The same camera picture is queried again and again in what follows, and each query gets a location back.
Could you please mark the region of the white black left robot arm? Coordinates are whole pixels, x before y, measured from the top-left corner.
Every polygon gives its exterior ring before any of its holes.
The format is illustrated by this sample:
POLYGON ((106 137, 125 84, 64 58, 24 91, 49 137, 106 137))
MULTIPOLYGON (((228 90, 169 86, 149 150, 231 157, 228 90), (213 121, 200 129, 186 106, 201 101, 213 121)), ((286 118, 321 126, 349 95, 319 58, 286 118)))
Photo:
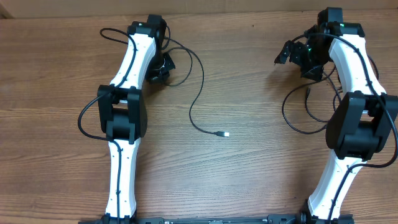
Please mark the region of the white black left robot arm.
POLYGON ((111 155, 109 199, 100 223, 133 223, 137 202, 137 152, 147 129, 144 82, 165 82, 175 65, 162 44, 167 28, 160 15, 127 28, 127 51, 109 85, 98 88, 99 118, 111 155))

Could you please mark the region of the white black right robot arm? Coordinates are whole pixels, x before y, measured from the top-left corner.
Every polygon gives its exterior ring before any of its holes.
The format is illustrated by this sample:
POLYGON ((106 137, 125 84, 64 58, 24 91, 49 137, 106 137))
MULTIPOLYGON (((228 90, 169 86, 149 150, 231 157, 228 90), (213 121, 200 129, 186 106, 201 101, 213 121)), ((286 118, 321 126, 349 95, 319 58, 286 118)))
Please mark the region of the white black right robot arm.
POLYGON ((295 63, 310 84, 329 79, 324 66, 332 62, 341 88, 323 128, 330 152, 320 181, 300 213, 283 222, 353 223, 352 215, 341 214, 341 205, 358 172, 370 167, 372 156, 397 134, 397 97, 379 83, 361 24, 345 22, 341 8, 319 12, 317 23, 303 36, 306 42, 300 37, 288 40, 275 62, 295 63))

